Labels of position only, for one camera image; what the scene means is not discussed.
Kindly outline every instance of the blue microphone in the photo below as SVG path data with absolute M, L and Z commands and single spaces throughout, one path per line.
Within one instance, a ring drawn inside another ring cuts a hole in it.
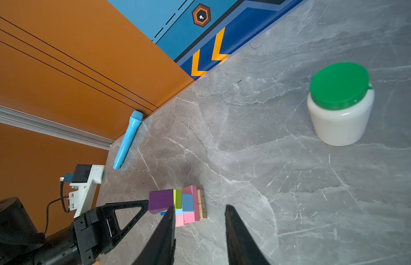
M 121 142 L 120 149 L 118 150 L 116 159 L 114 160 L 114 169 L 120 169 L 126 158 L 129 147 L 132 144 L 134 134 L 138 130 L 139 125 L 142 123 L 144 114 L 135 110 L 132 115 L 130 115 L 129 126 L 127 127 L 126 134 L 124 135 L 123 141 Z

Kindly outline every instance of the green lid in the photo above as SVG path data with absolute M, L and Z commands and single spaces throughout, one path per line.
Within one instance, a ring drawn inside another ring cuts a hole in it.
M 330 65 L 311 79 L 310 93 L 314 103 L 323 109 L 340 110 L 359 103 L 367 93 L 369 74 L 354 63 Z

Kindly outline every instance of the brown hexagon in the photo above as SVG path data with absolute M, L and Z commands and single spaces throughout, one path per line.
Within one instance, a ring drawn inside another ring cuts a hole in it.
M 205 27 L 211 21 L 211 10 L 208 6 L 199 4 L 192 11 L 192 18 L 195 25 Z

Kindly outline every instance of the light pink block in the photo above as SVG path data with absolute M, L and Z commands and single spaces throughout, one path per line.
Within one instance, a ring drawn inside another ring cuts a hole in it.
M 182 193 L 192 194 L 193 197 L 193 213 L 183 215 L 183 223 L 185 225 L 199 221 L 199 208 L 198 208 L 198 193 L 196 186 L 189 186 L 182 189 Z
M 176 227 L 184 225 L 185 224 L 183 223 L 183 215 L 176 215 Z

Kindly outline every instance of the orange wall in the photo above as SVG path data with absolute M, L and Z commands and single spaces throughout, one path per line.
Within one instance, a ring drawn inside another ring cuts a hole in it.
M 107 0 L 0 0 L 0 105 L 115 140 L 192 81 Z
M 39 232 L 45 230 L 46 205 L 60 197 L 60 177 L 76 164 L 104 165 L 108 151 L 0 123 L 0 200 L 18 197 Z M 64 184 L 64 195 L 72 191 Z M 74 211 L 61 203 L 49 207 L 51 235 L 71 224 Z

